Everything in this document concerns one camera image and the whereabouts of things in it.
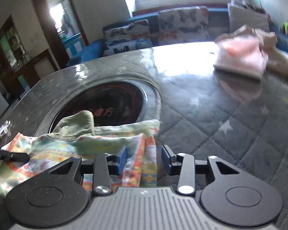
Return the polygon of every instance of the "cushion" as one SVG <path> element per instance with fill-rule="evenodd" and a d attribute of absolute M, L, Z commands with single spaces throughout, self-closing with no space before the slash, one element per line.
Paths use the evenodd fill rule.
<path fill-rule="evenodd" d="M 117 53 L 123 53 L 148 47 L 153 47 L 153 44 L 147 38 L 139 38 L 136 40 L 122 42 L 118 44 L 108 44 L 105 45 L 103 56 L 109 56 Z"/>
<path fill-rule="evenodd" d="M 174 8 L 158 13 L 159 45 L 207 41 L 206 7 Z"/>
<path fill-rule="evenodd" d="M 257 13 L 251 9 L 228 3 L 229 25 L 231 33 L 248 25 L 252 28 L 259 28 L 265 32 L 270 32 L 269 23 L 265 14 Z"/>
<path fill-rule="evenodd" d="M 116 27 L 104 32 L 105 44 L 119 44 L 138 38 L 150 40 L 148 20 L 138 20 L 123 27 Z"/>

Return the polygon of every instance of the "wooden door frame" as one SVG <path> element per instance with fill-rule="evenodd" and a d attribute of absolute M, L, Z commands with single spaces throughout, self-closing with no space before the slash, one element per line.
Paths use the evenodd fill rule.
<path fill-rule="evenodd" d="M 37 14 L 38 20 L 44 32 L 44 35 L 48 41 L 49 47 L 61 69 L 66 67 L 67 62 L 69 61 L 69 56 L 62 44 L 62 40 L 57 33 L 53 19 L 49 13 L 49 7 L 46 0 L 32 0 L 35 12 Z M 82 34 L 83 41 L 85 45 L 88 45 L 88 39 L 83 31 L 79 16 L 75 10 L 74 3 L 72 0 L 69 0 L 71 4 L 72 12 L 74 13 L 75 20 L 78 24 L 79 30 Z"/>

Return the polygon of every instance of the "sofa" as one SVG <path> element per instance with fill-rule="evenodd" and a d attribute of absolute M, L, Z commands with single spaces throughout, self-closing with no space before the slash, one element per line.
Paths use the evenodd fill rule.
<path fill-rule="evenodd" d="M 146 19 L 149 23 L 151 34 L 151 43 L 154 47 L 159 46 L 159 23 L 158 13 L 145 14 L 129 18 L 125 21 L 116 22 L 103 27 L 103 32 L 126 26 L 132 22 Z M 214 41 L 215 38 L 223 33 L 230 33 L 229 15 L 227 8 L 208 8 L 208 41 Z M 270 31 L 275 32 L 278 38 L 277 48 L 288 53 L 288 36 L 279 31 L 275 25 L 270 25 Z M 66 64 L 66 67 L 74 66 L 79 63 L 94 60 L 103 56 L 104 39 L 99 39 L 85 47 L 77 55 L 73 56 Z"/>

